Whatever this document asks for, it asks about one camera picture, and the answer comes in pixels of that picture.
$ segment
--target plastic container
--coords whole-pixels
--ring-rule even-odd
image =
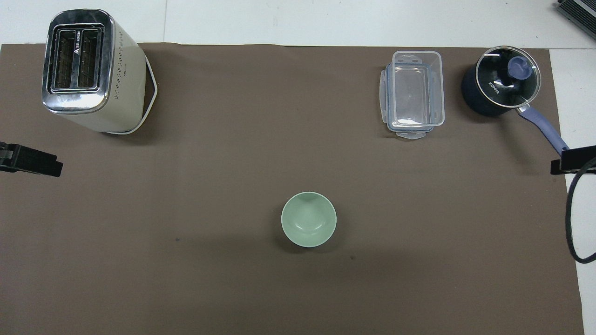
[[[445,121],[443,66],[434,51],[398,51],[381,72],[381,116],[398,136],[417,139]]]

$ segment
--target brown table mat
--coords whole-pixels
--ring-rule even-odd
[[[0,173],[2,334],[581,334],[556,153],[515,112],[474,114],[443,57],[445,124],[404,141],[378,79],[400,49],[142,44],[159,96],[132,135],[41,104],[43,45],[3,45],[0,140],[59,178]],[[558,126],[548,51],[533,106]],[[291,244],[287,199],[337,229]]]

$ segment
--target toaster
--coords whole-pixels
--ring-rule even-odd
[[[154,94],[144,113],[145,65]],[[157,95],[143,50],[111,15],[92,9],[63,11],[52,20],[42,86],[50,112],[112,134],[137,130]]]

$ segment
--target white surface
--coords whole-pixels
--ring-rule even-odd
[[[45,43],[58,12],[101,8],[137,42],[596,48],[596,41],[555,12],[555,2],[0,0],[0,43]],[[563,138],[572,148],[594,145],[596,50],[552,50],[551,56]],[[583,177],[576,190],[573,227],[581,256],[596,251],[594,179]],[[577,269],[585,334],[596,335],[596,263]]]
[[[561,134],[570,148],[596,144],[596,50],[551,50]],[[567,175],[567,186],[573,176]],[[573,242],[580,257],[596,252],[596,175],[584,175],[572,207]],[[576,263],[586,334],[596,334],[596,262]]]

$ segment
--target bowl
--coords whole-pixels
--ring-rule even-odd
[[[281,211],[281,228],[293,243],[316,247],[333,235],[337,215],[329,199],[316,192],[298,193]]]

